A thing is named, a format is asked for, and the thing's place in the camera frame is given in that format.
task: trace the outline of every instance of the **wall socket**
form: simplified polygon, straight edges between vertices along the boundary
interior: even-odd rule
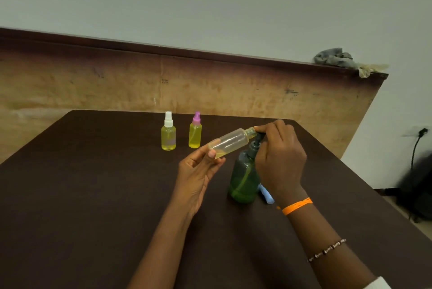
[[[407,130],[404,134],[402,134],[402,136],[415,136],[417,137],[419,135],[419,132],[424,129],[427,128],[428,132],[425,135],[428,135],[431,131],[432,126],[431,125],[416,125],[413,126],[412,128],[410,128],[409,130]]]

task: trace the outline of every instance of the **bottle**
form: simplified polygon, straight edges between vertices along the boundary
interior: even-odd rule
[[[229,194],[239,203],[251,203],[257,195],[260,177],[255,170],[255,156],[264,135],[264,133],[258,133],[255,140],[249,145],[249,149],[242,151],[234,163]]]
[[[209,148],[216,150],[216,158],[220,158],[234,150],[237,150],[249,143],[249,139],[256,136],[256,132],[253,127],[239,128],[231,133],[225,134],[219,139],[215,139],[209,143]]]
[[[189,126],[189,146],[191,148],[199,148],[201,145],[201,118],[200,112],[195,112],[195,116],[192,119],[191,126]]]
[[[176,128],[172,125],[172,112],[165,113],[165,125],[161,129],[162,149],[174,150],[176,148]]]

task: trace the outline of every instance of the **person's left hand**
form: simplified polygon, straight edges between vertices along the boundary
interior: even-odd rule
[[[216,151],[205,144],[178,164],[172,201],[187,206],[191,217],[200,209],[210,180],[225,162],[225,158],[214,159],[215,155]]]

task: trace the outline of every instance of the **white sleeve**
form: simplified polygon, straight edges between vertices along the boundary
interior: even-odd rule
[[[391,289],[384,278],[379,277],[374,282],[370,283],[365,289]]]

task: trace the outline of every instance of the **person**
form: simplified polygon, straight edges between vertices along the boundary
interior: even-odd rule
[[[262,185],[278,206],[285,208],[308,198],[301,186],[306,154],[294,128],[277,120],[256,126],[267,140],[262,143],[255,166]],[[179,163],[175,188],[147,251],[133,275],[128,289],[171,289],[177,275],[187,229],[199,210],[208,183],[223,166],[225,158],[204,145]],[[287,215],[322,288],[389,288],[377,278],[333,230],[313,203]],[[318,255],[326,250],[327,254]]]

